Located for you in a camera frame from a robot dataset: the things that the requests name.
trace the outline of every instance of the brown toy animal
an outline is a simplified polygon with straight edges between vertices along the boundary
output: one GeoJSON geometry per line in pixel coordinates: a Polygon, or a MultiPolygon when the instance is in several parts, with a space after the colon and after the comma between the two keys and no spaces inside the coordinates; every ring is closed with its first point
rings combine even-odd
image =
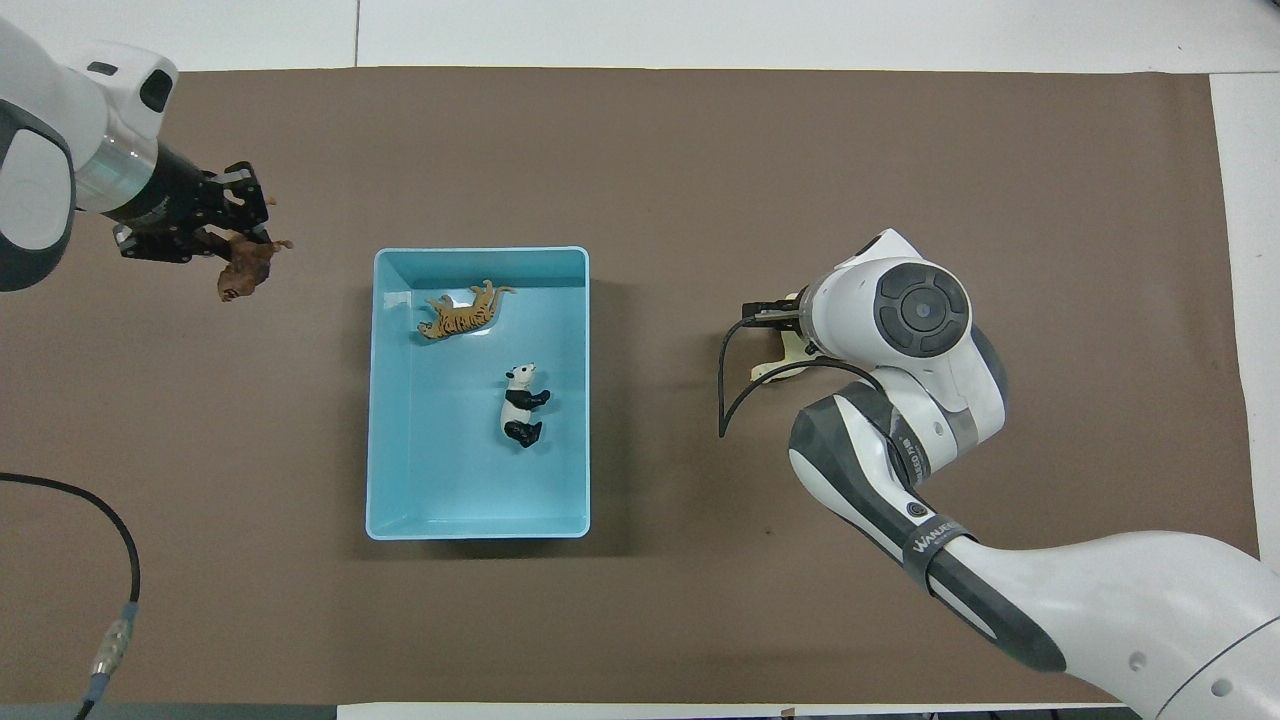
{"type": "Polygon", "coordinates": [[[499,293],[516,291],[507,286],[493,287],[493,281],[484,281],[484,288],[471,286],[471,292],[476,293],[475,302],[462,307],[454,307],[453,299],[448,295],[440,300],[426,299],[435,309],[435,320],[419,323],[417,332],[426,340],[442,340],[451,334],[480,329],[498,314],[498,301],[502,299],[499,293]]]}
{"type": "Polygon", "coordinates": [[[223,302],[253,295],[253,290],[271,274],[271,256],[284,247],[293,247],[288,240],[253,242],[237,232],[227,237],[227,245],[230,246],[230,263],[218,275],[218,297],[223,302]]]}

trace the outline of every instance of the velcro strap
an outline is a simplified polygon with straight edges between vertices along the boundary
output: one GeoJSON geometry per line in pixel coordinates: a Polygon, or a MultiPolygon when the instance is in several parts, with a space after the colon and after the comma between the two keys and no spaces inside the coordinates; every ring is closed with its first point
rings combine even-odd
{"type": "Polygon", "coordinates": [[[938,551],[961,536],[973,537],[964,525],[946,515],[929,518],[906,537],[906,543],[902,544],[902,569],[924,592],[933,594],[929,589],[929,564],[938,551]]]}

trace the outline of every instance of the blue tray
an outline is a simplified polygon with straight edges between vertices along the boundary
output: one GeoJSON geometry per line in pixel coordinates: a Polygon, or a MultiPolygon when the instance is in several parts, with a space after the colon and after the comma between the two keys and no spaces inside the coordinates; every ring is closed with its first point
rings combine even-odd
{"type": "Polygon", "coordinates": [[[374,259],[365,532],[380,541],[576,538],[590,512],[590,273],[581,247],[388,249],[374,259]],[[425,340],[426,299],[470,302],[492,279],[494,320],[425,340]],[[499,427],[506,372],[535,363],[541,438],[499,427]]]}

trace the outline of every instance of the tiger figurine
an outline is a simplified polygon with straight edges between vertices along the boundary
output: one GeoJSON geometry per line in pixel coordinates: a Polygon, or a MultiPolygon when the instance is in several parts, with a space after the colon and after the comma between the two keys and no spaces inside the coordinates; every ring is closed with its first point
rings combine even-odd
{"type": "Polygon", "coordinates": [[[435,309],[435,320],[419,323],[417,332],[426,340],[442,340],[451,334],[467,333],[488,325],[498,314],[498,302],[502,292],[516,292],[515,288],[502,286],[494,287],[493,281],[484,281],[484,287],[471,286],[471,292],[476,299],[471,305],[456,307],[453,299],[448,295],[434,300],[428,297],[426,302],[435,309]]]}

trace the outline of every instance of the panda head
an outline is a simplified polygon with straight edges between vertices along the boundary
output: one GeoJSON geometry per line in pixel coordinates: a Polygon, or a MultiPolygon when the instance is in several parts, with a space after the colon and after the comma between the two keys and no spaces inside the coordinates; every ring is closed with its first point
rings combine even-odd
{"type": "Polygon", "coordinates": [[[525,365],[516,365],[515,368],[507,370],[507,387],[516,389],[529,389],[530,383],[534,382],[534,372],[538,365],[527,363],[525,365]]]}

